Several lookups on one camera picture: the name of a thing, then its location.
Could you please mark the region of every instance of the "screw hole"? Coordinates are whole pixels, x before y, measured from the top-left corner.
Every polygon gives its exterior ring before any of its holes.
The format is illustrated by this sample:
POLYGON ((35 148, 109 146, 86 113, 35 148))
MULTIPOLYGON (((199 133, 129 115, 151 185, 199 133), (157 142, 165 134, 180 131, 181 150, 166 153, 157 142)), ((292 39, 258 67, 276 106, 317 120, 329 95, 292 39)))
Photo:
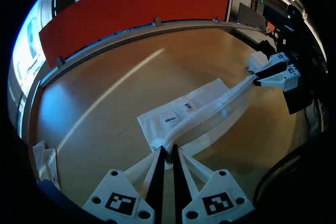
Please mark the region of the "screw hole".
POLYGON ((245 202, 245 199, 244 198, 237 198, 236 199, 236 203, 238 204, 238 205, 241 205, 241 204, 243 204, 245 202))
POLYGON ((198 213, 195 212, 195 211, 189 211, 187 214, 186 214, 186 217, 190 220, 193 220, 193 219, 196 219, 198 217, 198 213))
POLYGON ((106 223, 111 223, 111 224, 118 224, 118 222, 114 221, 114 220, 106 220, 106 223))
POLYGON ((147 211, 140 211, 138 213, 138 216, 140 217, 140 219, 149 219, 150 213, 148 213, 147 211))
POLYGON ((95 203, 95 204, 100 204, 102 202, 101 199, 99 199, 98 197, 93 197, 92 199, 92 202, 95 203))

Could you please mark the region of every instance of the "orange wall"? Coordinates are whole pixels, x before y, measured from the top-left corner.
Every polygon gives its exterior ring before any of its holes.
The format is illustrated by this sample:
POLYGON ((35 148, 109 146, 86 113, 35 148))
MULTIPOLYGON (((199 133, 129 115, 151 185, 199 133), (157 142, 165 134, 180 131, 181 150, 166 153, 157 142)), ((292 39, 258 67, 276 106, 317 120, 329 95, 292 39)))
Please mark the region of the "orange wall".
POLYGON ((80 0, 39 33, 50 67, 100 38, 128 28, 162 21, 224 19, 228 0, 80 0))

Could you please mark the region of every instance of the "barcode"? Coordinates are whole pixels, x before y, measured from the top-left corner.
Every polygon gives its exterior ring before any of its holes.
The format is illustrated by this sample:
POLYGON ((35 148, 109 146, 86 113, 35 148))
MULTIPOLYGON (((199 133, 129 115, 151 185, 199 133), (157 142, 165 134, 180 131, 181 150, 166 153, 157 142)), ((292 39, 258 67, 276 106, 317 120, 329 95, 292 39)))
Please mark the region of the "barcode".
POLYGON ((190 110, 192 109, 189 103, 186 103, 185 106, 187 107, 187 109, 190 109, 190 110))

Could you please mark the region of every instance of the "white paper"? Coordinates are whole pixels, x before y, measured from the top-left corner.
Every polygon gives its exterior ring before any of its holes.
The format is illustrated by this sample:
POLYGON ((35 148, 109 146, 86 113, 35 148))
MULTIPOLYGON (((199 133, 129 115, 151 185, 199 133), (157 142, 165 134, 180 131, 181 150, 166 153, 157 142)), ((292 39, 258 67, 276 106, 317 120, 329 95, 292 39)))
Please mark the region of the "white paper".
POLYGON ((33 147, 33 153, 40 179, 50 180, 60 190, 56 166, 56 150, 46 149, 45 142, 41 141, 33 147))

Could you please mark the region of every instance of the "window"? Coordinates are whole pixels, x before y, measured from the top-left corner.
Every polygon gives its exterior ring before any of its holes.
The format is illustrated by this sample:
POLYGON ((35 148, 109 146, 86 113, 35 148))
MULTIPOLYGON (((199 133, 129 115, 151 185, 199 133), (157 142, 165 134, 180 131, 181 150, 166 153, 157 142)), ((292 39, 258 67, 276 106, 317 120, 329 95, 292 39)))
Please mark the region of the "window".
POLYGON ((28 13, 16 39, 13 50, 13 65, 16 78, 25 96, 28 95, 35 76, 42 64, 45 55, 39 40, 41 27, 40 0, 28 13))

